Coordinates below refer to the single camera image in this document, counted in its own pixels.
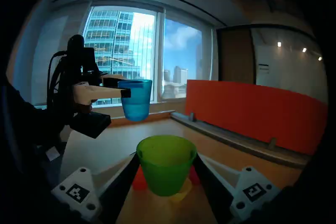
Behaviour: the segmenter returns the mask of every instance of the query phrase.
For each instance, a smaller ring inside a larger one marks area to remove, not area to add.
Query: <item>orange partition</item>
[[[188,80],[186,114],[230,131],[300,153],[313,154],[324,132],[328,106],[273,87]]]

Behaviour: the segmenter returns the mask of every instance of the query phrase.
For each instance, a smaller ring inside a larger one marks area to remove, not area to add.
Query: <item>wooden desk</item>
[[[132,154],[144,138],[158,134],[173,134],[193,142],[199,153],[240,171],[253,166],[274,185],[283,188],[293,185],[301,170],[275,164],[241,152],[202,135],[172,119],[162,119],[143,124],[107,128],[97,139],[71,132],[63,157],[61,179],[80,166],[98,174],[114,163]],[[201,186],[192,191],[179,204],[158,197],[149,191],[130,192],[117,223],[215,223]]]

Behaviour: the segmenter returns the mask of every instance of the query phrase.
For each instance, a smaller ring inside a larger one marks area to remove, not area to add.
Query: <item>blue cup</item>
[[[131,89],[130,98],[121,98],[125,117],[130,121],[145,120],[150,112],[152,81],[150,79],[123,80],[118,82],[118,87]]]

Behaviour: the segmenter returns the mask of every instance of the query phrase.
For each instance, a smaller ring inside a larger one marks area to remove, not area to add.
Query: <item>window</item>
[[[113,31],[89,31],[87,33],[87,39],[111,39]]]
[[[104,73],[152,79],[154,102],[185,98],[188,79],[210,79],[212,27],[187,14],[95,6],[84,38],[85,47],[94,48],[98,68]],[[93,105],[120,102],[102,99]]]
[[[98,68],[128,79],[153,79],[157,13],[136,8],[95,6],[84,29],[85,47],[93,47]],[[101,99],[93,105],[119,104]]]
[[[202,32],[165,20],[163,99],[186,97],[188,79],[202,79]]]

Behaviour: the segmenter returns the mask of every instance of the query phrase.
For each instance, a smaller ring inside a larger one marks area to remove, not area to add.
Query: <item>green cup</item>
[[[136,148],[149,189],[158,196],[178,193],[196,157],[195,145],[182,137],[159,135],[143,139]]]

